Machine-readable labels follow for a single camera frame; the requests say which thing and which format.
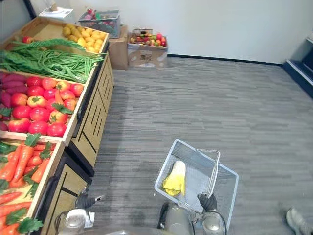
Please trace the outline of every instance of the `black baseboard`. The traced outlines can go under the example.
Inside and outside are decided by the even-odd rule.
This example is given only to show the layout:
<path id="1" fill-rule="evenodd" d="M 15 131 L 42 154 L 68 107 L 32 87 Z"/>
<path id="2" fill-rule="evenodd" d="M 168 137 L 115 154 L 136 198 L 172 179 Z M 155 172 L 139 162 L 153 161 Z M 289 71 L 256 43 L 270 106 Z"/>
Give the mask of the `black baseboard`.
<path id="1" fill-rule="evenodd" d="M 179 58 L 192 58 L 192 59 L 203 59 L 203 60 L 222 60 L 222 61 L 233 61 L 233 62 L 243 62 L 243 63 L 252 63 L 252 64 L 261 64 L 261 65 L 276 65 L 282 66 L 282 64 L 252 61 L 252 60 L 236 60 L 236 59 L 227 59 L 227 58 L 218 58 L 218 57 L 207 57 L 207 56 L 195 56 L 195 55 L 176 55 L 176 54 L 167 54 L 168 57 L 179 57 Z"/>

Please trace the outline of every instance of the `cardboard box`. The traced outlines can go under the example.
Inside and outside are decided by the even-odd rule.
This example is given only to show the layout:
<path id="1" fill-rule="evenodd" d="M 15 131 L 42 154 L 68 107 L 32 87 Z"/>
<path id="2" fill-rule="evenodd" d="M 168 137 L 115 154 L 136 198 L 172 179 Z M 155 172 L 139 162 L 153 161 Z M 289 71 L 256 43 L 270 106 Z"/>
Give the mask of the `cardboard box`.
<path id="1" fill-rule="evenodd" d="M 167 47 L 154 47 L 130 43 L 128 39 L 128 64 L 136 67 L 157 67 L 166 66 Z"/>
<path id="2" fill-rule="evenodd" d="M 109 39 L 109 54 L 112 69 L 127 70 L 128 55 L 127 55 L 127 25 L 121 27 L 120 38 Z"/>

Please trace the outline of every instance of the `fake fruit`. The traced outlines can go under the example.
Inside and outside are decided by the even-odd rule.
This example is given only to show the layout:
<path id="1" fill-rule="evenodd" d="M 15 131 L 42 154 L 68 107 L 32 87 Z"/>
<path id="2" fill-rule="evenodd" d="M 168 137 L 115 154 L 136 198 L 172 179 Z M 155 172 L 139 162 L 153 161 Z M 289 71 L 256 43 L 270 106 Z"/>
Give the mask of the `fake fruit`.
<path id="1" fill-rule="evenodd" d="M 48 126 L 47 134 L 49 136 L 62 137 L 66 129 L 67 126 L 62 123 L 53 123 Z"/>
<path id="2" fill-rule="evenodd" d="M 62 100 L 66 100 L 66 99 L 75 99 L 75 95 L 73 92 L 66 90 L 66 91 L 61 91 L 60 92 L 61 98 Z"/>
<path id="3" fill-rule="evenodd" d="M 50 111 L 41 107 L 34 108 L 30 111 L 29 117 L 33 121 L 49 121 Z"/>
<path id="4" fill-rule="evenodd" d="M 41 95 L 31 96 L 27 100 L 27 105 L 31 108 L 44 107 L 46 100 Z"/>
<path id="5" fill-rule="evenodd" d="M 11 106 L 16 107 L 19 105 L 26 105 L 27 95 L 23 93 L 15 93 L 11 96 Z"/>
<path id="6" fill-rule="evenodd" d="M 35 121 L 30 124 L 28 132 L 31 134 L 40 133 L 42 135 L 47 134 L 48 124 L 45 121 Z"/>
<path id="7" fill-rule="evenodd" d="M 66 100 L 64 100 L 64 106 L 66 108 L 68 108 L 68 109 L 71 109 L 72 111 L 74 111 L 75 105 L 76 105 L 75 99 L 66 99 Z"/>
<path id="8" fill-rule="evenodd" d="M 34 96 L 34 95 L 44 95 L 45 90 L 41 86 L 31 86 L 28 88 L 27 95 Z"/>
<path id="9" fill-rule="evenodd" d="M 184 196 L 185 194 L 185 174 L 186 165 L 182 161 L 176 161 L 174 163 L 172 172 L 163 181 L 163 188 L 165 191 L 171 195 L 175 196 L 180 192 Z"/>
<path id="10" fill-rule="evenodd" d="M 44 98 L 45 98 L 46 100 L 53 99 L 55 92 L 56 92 L 56 89 L 45 90 L 45 92 L 44 92 Z"/>
<path id="11" fill-rule="evenodd" d="M 32 86 L 41 86 L 41 84 L 42 84 L 42 79 L 39 78 L 39 77 L 29 77 L 29 78 L 26 80 L 26 84 L 27 84 L 29 87 L 32 87 Z"/>
<path id="12" fill-rule="evenodd" d="M 28 118 L 22 118 L 21 120 L 9 121 L 9 131 L 27 133 L 30 126 L 30 120 Z"/>
<path id="13" fill-rule="evenodd" d="M 55 88 L 58 89 L 60 92 L 65 91 L 65 90 L 69 90 L 70 89 L 70 83 L 68 83 L 66 81 L 60 81 L 57 83 Z"/>
<path id="14" fill-rule="evenodd" d="M 53 80 L 52 78 L 44 78 L 42 81 L 42 86 L 46 90 L 55 88 L 56 85 L 57 85 L 57 81 Z"/>
<path id="15" fill-rule="evenodd" d="M 12 116 L 14 119 L 29 118 L 31 108 L 27 105 L 20 105 L 13 109 Z"/>
<path id="16" fill-rule="evenodd" d="M 55 110 L 55 108 L 52 106 L 52 104 L 55 103 L 55 99 L 50 99 L 45 104 L 45 108 L 48 109 L 50 112 Z"/>
<path id="17" fill-rule="evenodd" d="M 65 124 L 67 122 L 68 114 L 61 113 L 58 110 L 54 110 L 50 114 L 49 121 L 51 123 L 62 123 Z"/>

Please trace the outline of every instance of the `wooden cabinet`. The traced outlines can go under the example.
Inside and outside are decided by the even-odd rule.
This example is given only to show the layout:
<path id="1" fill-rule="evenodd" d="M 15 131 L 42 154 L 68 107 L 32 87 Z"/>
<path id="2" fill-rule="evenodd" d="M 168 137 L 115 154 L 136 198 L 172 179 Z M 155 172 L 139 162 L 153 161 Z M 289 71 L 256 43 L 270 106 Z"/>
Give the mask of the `wooden cabinet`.
<path id="1" fill-rule="evenodd" d="M 92 91 L 80 129 L 72 142 L 94 167 L 113 92 L 113 75 L 106 55 Z"/>

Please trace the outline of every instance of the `green pepper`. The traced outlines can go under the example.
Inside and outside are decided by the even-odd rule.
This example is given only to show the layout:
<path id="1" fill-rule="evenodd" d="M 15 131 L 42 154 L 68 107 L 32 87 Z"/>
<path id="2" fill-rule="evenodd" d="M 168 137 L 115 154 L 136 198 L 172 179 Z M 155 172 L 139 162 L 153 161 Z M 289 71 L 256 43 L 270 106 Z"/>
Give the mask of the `green pepper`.
<path id="1" fill-rule="evenodd" d="M 0 154 L 8 154 L 15 151 L 16 148 L 16 146 L 0 142 Z"/>

